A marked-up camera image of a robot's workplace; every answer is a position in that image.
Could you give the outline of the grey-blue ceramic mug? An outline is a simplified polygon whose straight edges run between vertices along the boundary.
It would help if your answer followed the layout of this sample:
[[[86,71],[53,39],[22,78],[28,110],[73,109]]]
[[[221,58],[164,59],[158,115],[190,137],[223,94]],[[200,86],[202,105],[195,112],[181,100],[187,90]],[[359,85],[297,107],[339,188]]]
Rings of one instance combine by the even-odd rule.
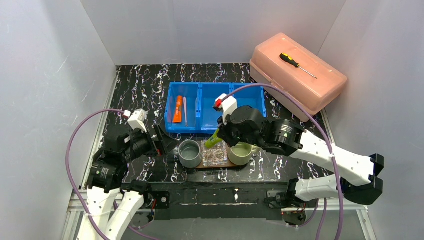
[[[191,139],[183,141],[175,148],[179,162],[189,169],[194,169],[199,166],[203,160],[200,145]]]

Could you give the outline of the orange toothpaste tube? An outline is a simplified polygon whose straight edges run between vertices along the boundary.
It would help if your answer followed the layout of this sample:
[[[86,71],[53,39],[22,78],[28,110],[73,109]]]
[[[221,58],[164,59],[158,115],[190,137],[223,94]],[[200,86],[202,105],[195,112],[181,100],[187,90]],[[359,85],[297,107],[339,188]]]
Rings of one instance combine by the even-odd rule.
[[[176,98],[176,104],[175,104],[172,123],[181,123],[182,122],[182,106],[183,106],[183,96],[178,95],[177,98]]]

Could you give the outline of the light green ceramic mug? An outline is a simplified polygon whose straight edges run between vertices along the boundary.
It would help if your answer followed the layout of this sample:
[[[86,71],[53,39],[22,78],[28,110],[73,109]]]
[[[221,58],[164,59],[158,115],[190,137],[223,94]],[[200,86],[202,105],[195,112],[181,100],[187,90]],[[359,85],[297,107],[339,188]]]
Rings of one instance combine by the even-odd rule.
[[[229,161],[237,166],[246,165],[252,158],[252,155],[258,153],[260,147],[248,143],[239,142],[233,147],[226,147]]]

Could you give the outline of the yellow-green toothpaste tube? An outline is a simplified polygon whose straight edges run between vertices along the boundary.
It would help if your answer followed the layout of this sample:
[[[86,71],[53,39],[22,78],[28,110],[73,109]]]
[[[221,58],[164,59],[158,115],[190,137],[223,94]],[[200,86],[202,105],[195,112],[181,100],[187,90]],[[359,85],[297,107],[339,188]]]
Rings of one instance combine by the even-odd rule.
[[[223,140],[218,136],[219,129],[217,129],[214,134],[204,143],[204,146],[208,149],[214,147],[218,143],[222,142]]]

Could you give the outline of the clear plastic toothbrush holder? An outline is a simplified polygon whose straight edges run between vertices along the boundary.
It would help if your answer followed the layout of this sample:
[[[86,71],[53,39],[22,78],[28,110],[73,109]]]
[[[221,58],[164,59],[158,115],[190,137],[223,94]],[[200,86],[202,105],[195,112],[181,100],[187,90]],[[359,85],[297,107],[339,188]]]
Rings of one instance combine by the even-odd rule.
[[[206,140],[201,142],[202,162],[206,166],[228,163],[227,145],[221,141],[212,148],[204,146]]]

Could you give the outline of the blue three-compartment bin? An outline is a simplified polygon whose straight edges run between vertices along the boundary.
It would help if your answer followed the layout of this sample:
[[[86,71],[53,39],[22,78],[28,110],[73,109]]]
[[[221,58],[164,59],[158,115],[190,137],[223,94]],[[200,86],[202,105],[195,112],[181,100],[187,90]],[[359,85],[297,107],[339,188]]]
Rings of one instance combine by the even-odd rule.
[[[233,82],[171,82],[168,89],[164,113],[165,129],[174,134],[213,134],[217,129],[217,119],[221,112],[213,109],[215,100],[221,94],[247,86],[248,83]],[[184,107],[182,122],[172,123],[177,96],[187,99],[188,127],[185,127]]]

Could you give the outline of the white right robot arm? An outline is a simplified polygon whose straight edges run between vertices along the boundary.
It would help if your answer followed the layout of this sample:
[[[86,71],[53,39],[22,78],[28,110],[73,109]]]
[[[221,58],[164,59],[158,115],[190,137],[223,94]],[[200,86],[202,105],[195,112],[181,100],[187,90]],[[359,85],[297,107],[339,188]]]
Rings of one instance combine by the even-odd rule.
[[[258,147],[273,155],[312,163],[333,174],[314,179],[291,179],[275,202],[305,203],[315,199],[345,198],[360,205],[372,205],[383,193],[378,176],[385,158],[380,154],[359,155],[314,135],[289,120],[269,121],[258,109],[238,107],[217,119],[217,136],[229,147],[239,143]]]

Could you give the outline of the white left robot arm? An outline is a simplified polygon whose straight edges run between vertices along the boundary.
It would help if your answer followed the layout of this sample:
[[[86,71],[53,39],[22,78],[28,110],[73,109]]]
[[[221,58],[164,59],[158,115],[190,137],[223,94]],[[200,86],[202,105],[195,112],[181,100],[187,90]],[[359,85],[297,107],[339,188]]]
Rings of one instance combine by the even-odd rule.
[[[178,145],[159,125],[156,136],[140,128],[117,125],[95,153],[87,180],[87,209],[77,239],[119,240],[149,194],[149,183],[132,181],[123,187],[129,163],[140,157],[165,156]]]

